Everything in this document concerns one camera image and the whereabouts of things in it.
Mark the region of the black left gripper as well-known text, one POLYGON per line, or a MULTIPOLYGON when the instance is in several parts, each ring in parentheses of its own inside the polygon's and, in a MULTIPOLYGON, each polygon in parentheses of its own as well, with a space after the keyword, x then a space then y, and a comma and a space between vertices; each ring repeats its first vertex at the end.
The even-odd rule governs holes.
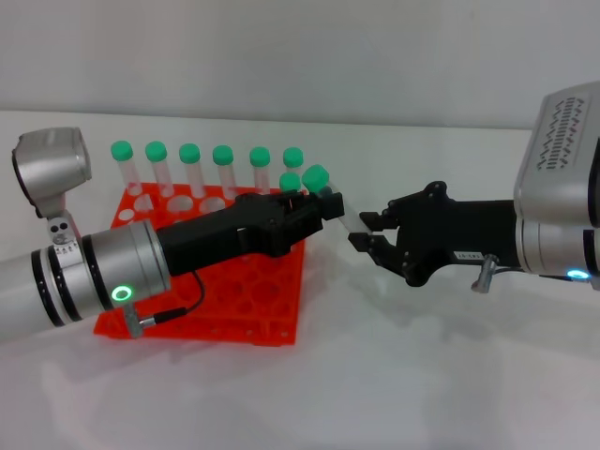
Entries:
POLYGON ((345 215, 343 196, 329 186, 319 194, 292 192, 238 196, 214 213, 157 230, 170 275, 183 275, 248 254, 273 258, 345 215))

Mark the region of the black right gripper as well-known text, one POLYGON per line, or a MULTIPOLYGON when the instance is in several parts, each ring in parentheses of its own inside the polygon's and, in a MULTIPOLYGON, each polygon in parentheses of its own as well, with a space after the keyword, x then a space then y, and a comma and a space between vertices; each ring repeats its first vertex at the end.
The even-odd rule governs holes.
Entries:
POLYGON ((372 232, 395 230, 393 246, 383 236, 351 232, 348 240, 378 266, 386 266, 412 287, 425 285, 439 269, 454 264, 479 265, 488 255, 500 267, 517 267, 517 217, 509 200, 456 201, 442 181, 394 199, 381 213, 361 212, 372 232))

